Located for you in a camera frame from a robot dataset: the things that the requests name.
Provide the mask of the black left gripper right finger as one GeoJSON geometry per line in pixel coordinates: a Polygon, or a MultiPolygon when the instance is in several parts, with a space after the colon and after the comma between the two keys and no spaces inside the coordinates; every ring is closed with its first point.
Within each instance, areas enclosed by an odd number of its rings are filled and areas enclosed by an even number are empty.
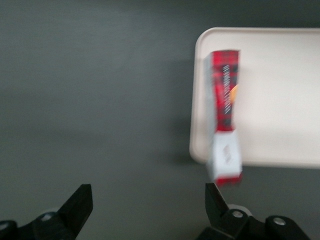
{"type": "Polygon", "coordinates": [[[271,215],[264,222],[245,207],[227,204],[215,183],[205,184],[205,210],[210,227],[198,240],[309,240],[292,219],[271,215]]]}

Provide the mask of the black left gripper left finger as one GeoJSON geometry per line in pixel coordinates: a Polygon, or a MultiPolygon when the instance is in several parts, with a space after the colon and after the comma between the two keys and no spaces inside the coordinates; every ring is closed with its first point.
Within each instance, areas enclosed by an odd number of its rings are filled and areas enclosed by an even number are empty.
{"type": "Polygon", "coordinates": [[[57,210],[47,211],[30,223],[0,222],[2,240],[75,240],[93,210],[92,186],[82,184],[57,210]]]}

